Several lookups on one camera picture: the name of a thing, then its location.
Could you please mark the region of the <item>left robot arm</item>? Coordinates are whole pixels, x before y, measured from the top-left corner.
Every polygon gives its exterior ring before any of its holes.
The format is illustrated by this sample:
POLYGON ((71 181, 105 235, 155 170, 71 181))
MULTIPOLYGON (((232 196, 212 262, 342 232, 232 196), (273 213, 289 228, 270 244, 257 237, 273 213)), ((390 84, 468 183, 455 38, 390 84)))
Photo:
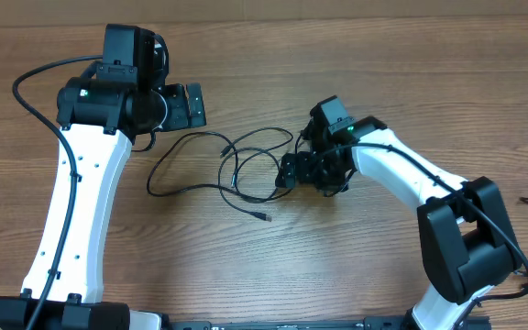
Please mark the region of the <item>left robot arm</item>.
POLYGON ((0 297, 2 329, 166 329, 162 313, 103 298, 105 241, 116 187, 140 135, 206 123, 197 83, 166 84, 163 38, 110 24, 101 54, 68 80, 50 128, 60 142, 38 253, 21 292, 0 297))

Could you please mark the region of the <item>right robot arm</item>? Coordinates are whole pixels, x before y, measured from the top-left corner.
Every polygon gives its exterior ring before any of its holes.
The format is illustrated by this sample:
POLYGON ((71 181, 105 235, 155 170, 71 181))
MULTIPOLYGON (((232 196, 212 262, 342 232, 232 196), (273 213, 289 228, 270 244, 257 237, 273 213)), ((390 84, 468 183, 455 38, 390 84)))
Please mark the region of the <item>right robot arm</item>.
POLYGON ((311 184, 325 196, 347 190, 359 173, 416 213, 430 285, 404 316, 368 317, 367 329, 489 329, 475 306, 523 264, 498 186, 442 170, 405 146, 374 116, 357 120, 337 96, 318 103, 301 133, 307 151, 281 159, 275 184, 311 184))

